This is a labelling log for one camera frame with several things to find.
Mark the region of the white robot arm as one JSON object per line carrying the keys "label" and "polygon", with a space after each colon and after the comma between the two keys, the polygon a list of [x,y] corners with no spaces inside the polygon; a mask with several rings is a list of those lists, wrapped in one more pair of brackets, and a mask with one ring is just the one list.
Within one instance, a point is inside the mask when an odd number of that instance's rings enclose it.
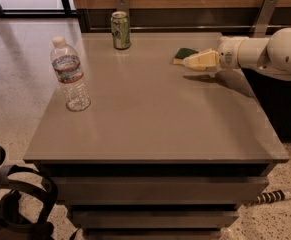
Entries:
{"label": "white robot arm", "polygon": [[270,37],[222,37],[217,50],[207,49],[183,59],[187,68],[250,69],[261,75],[291,81],[291,28]]}

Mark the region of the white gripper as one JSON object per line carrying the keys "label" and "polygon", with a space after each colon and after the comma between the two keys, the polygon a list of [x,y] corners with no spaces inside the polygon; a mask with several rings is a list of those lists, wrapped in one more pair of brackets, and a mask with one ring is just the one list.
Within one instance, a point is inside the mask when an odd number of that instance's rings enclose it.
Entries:
{"label": "white gripper", "polygon": [[190,55],[183,60],[184,66],[197,71],[205,71],[208,67],[215,67],[219,63],[222,69],[239,69],[238,53],[245,40],[247,37],[223,36],[219,40],[217,52],[207,50]]}

